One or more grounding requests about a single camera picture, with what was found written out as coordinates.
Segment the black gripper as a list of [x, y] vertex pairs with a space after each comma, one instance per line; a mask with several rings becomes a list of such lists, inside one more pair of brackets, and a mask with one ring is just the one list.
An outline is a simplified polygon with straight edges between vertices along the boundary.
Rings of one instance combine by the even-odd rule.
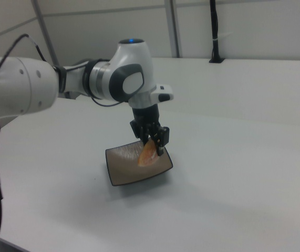
[[162, 127], [159, 122], [158, 105], [152, 105], [144, 109], [132, 109], [134, 120], [130, 122], [133, 133], [137, 139], [146, 144], [151, 138], [157, 147], [157, 154], [161, 156], [164, 147], [169, 143], [170, 129]]

